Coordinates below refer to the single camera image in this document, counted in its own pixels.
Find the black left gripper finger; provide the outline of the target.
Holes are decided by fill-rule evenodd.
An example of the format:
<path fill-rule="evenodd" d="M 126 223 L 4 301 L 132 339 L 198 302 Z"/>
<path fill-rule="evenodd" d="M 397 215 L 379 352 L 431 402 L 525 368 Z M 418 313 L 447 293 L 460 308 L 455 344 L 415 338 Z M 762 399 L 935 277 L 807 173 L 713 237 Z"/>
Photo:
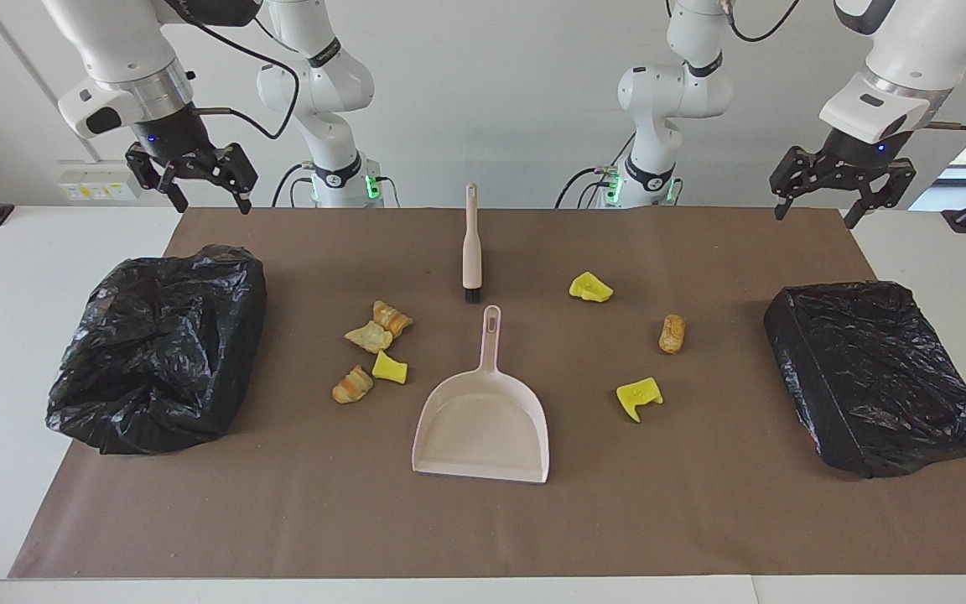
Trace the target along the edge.
<path fill-rule="evenodd" d="M 809 153 L 804 148 L 789 148 L 771 173 L 770 187 L 778 198 L 775 218 L 782 221 L 798 196 L 820 189 L 848 190 L 849 168 L 825 149 Z"/>
<path fill-rule="evenodd" d="M 885 183 L 873 189 L 873 180 L 881 179 L 885 176 Z M 848 229 L 855 229 L 855 226 L 870 211 L 877 209 L 893 209 L 901 201 L 911 181 L 915 179 L 916 169 L 909 159 L 898 159 L 890 162 L 885 167 L 885 172 L 871 177 L 867 174 L 856 175 L 855 191 L 858 191 L 859 199 L 844 215 L 844 224 Z"/>

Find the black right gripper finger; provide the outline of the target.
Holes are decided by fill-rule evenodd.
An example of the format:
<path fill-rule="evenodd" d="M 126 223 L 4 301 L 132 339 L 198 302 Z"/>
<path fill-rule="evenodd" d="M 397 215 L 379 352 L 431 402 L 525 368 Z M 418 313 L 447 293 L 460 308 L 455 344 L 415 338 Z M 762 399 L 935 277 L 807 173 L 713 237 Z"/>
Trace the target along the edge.
<path fill-rule="evenodd" d="M 242 215 L 252 210 L 252 191 L 258 175 L 241 145 L 200 150 L 190 160 L 190 171 L 193 180 L 204 180 L 230 192 Z"/>
<path fill-rule="evenodd" d="M 141 144 L 132 144 L 126 152 L 127 167 L 137 177 L 139 186 L 145 190 L 156 190 L 159 194 L 165 195 L 174 209 L 184 214 L 189 204 L 185 199 L 184 192 L 175 182 L 176 167 L 170 164 L 159 173 L 154 168 L 153 157 L 143 148 Z"/>

